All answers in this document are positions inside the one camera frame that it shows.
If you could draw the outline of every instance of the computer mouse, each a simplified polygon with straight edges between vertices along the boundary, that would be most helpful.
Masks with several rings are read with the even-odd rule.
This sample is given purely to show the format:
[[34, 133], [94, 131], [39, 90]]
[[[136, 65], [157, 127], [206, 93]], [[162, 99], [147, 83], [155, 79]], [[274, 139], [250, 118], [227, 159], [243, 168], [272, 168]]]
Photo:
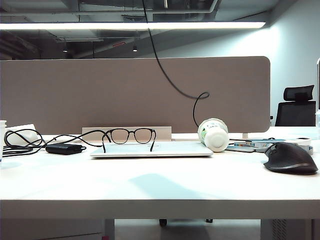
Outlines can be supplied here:
[[309, 153], [296, 144], [277, 142], [265, 152], [269, 161], [264, 166], [273, 172], [314, 174], [318, 168]]

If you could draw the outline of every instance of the fluorescent light fixture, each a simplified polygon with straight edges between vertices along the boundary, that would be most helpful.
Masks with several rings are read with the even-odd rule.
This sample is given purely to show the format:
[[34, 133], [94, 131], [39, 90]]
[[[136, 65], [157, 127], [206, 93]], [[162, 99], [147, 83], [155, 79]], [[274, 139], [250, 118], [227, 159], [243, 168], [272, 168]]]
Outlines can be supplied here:
[[265, 22], [65, 22], [0, 23], [0, 30], [173, 30], [173, 29], [259, 29]]

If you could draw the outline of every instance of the chair headrest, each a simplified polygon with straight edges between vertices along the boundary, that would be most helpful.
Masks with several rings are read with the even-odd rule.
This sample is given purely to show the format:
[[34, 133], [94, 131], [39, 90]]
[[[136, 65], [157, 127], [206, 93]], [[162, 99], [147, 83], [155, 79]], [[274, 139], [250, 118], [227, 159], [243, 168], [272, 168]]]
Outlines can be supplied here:
[[285, 101], [304, 102], [311, 100], [312, 90], [315, 85], [310, 86], [298, 86], [298, 87], [286, 87], [283, 93], [283, 99]]

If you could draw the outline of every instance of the desk divider panel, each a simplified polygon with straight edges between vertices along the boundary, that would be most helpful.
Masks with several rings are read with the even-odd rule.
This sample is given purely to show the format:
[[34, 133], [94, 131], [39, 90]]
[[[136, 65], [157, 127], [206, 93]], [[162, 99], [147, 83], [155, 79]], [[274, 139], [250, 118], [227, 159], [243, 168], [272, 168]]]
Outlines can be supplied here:
[[[198, 96], [195, 118], [223, 120], [229, 132], [270, 126], [270, 62], [263, 56], [161, 58], [183, 92]], [[82, 127], [172, 126], [194, 133], [194, 99], [179, 94], [156, 59], [1, 61], [1, 119], [34, 124], [43, 134], [79, 134]]]

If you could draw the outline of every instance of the eyeglass lens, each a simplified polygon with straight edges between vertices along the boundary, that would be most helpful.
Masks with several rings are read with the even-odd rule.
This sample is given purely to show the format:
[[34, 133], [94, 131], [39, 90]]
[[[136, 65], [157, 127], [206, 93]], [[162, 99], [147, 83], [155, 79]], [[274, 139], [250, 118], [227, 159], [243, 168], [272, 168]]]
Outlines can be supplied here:
[[151, 140], [152, 131], [146, 128], [140, 128], [134, 131], [134, 137], [138, 143], [146, 144]]
[[111, 138], [116, 144], [124, 144], [129, 138], [129, 132], [126, 129], [117, 128], [111, 132]]

